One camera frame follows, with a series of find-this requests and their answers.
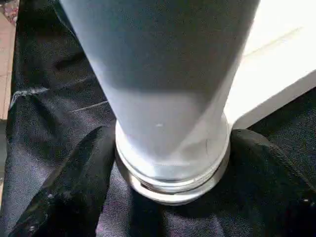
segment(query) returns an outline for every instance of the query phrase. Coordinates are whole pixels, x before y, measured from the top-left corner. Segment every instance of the floor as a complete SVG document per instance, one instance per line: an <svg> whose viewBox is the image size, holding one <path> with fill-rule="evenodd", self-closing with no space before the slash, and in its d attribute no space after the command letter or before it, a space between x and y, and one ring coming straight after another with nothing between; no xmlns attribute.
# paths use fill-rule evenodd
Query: floor
<svg viewBox="0 0 316 237"><path fill-rule="evenodd" d="M14 25L0 14L0 204L6 158L5 121L10 103L14 37Z"/></svg>

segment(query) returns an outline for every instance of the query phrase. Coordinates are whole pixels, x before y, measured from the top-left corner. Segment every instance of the tiled floor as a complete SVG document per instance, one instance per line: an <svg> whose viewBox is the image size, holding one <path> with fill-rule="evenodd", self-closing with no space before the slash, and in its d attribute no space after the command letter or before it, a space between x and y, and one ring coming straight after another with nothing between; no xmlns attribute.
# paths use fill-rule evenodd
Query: tiled floor
<svg viewBox="0 0 316 237"><path fill-rule="evenodd" d="M0 120L7 119L10 103L10 88L12 75L12 60L14 50L15 27L0 14ZM3 174L5 155L0 151L0 175ZM0 203L2 196L2 181L0 176Z"/></svg>

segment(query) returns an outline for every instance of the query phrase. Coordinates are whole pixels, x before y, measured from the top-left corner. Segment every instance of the cylindrical container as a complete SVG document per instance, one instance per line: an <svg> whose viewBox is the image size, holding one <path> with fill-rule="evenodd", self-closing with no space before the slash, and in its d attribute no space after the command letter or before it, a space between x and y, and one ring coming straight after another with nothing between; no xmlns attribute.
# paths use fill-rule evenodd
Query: cylindrical container
<svg viewBox="0 0 316 237"><path fill-rule="evenodd" d="M258 0L61 3L118 119L124 177L166 204L211 189L228 162L223 108Z"/></svg>

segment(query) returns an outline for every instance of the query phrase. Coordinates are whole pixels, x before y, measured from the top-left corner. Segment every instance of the white surface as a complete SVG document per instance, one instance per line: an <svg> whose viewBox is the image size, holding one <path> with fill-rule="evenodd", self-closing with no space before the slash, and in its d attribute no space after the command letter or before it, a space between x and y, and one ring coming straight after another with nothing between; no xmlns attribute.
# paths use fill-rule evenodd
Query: white surface
<svg viewBox="0 0 316 237"><path fill-rule="evenodd" d="M224 112L232 128L247 128L316 86L316 33L297 29L246 55Z"/></svg>

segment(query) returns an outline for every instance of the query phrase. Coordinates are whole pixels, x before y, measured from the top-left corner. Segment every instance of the black fabric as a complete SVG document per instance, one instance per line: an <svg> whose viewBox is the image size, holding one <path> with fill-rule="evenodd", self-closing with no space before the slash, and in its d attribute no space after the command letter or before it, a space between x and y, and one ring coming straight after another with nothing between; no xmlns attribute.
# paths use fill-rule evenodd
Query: black fabric
<svg viewBox="0 0 316 237"><path fill-rule="evenodd" d="M316 185L316 88L250 127L277 144Z"/></svg>
<svg viewBox="0 0 316 237"><path fill-rule="evenodd" d="M219 184L192 203L169 207L134 192L115 164L108 182L107 174L114 160L110 152L114 124L115 117L80 45L56 16L53 3L21 0L7 123L8 157L0 236L8 236L12 231L13 236L26 235L20 230L28 235L44 236L54 230L55 236L79 236L74 232L75 227L78 231L87 227L82 232L87 236L93 234L95 225L97 236L112 237L312 236L314 233L313 183L263 136L249 130L233 131L230 163ZM80 169L89 160L98 162L91 169ZM77 190L86 190L89 183L78 179L82 174L93 178L98 187L104 181L97 195L96 186L91 185L92 191L86 196L89 202L79 202L83 219L87 206L91 207L91 221L85 222L72 212L71 207L76 205L73 200L77 199L59 195L73 190L73 184L79 184ZM61 201L66 208L45 205L49 193L50 198L71 201ZM90 198L96 198L93 204ZM34 217L32 213L39 220L47 214L50 221L34 223L28 219Z"/></svg>

